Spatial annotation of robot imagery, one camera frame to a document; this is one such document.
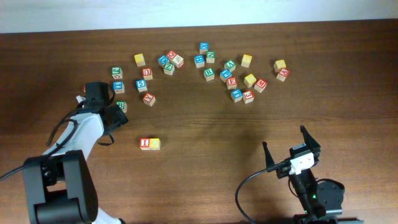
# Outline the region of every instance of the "wooden table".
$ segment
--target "wooden table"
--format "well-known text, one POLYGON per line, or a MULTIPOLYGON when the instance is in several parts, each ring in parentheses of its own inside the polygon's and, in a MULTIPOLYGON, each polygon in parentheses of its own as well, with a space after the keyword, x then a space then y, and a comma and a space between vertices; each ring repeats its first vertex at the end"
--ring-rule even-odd
MULTIPOLYGON (((0 172, 46 150, 59 119, 84 95, 83 84, 111 83, 123 69, 128 124, 115 144, 96 145, 87 161, 102 209, 127 223, 236 223, 238 184, 265 168, 262 141, 276 162, 303 142, 305 125, 321 144, 319 178, 345 184, 341 217, 366 223, 398 220, 398 21, 311 22, 173 29, 98 30, 0 35, 0 172), (206 82, 196 68, 200 42, 216 51, 206 82), (168 50, 185 59, 173 76, 157 59, 168 50), (154 79, 153 107, 135 87, 143 53, 154 79), (250 68, 240 66, 253 56, 250 68), (273 63, 291 70, 276 80, 273 63), (268 82, 255 100, 233 103, 220 80, 223 63, 247 89, 253 73, 268 82), (142 151, 139 138, 156 136, 161 151, 142 151)), ((28 223, 22 174, 0 183, 0 223, 28 223)), ((303 213, 287 179, 264 174, 239 194, 256 220, 303 213)))

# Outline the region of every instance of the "white wall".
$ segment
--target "white wall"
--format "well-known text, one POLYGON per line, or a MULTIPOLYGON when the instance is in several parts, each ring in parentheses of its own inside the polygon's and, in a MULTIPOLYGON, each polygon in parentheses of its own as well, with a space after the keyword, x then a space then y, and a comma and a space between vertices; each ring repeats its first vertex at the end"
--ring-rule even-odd
POLYGON ((0 32, 398 17, 398 0, 0 0, 0 32))

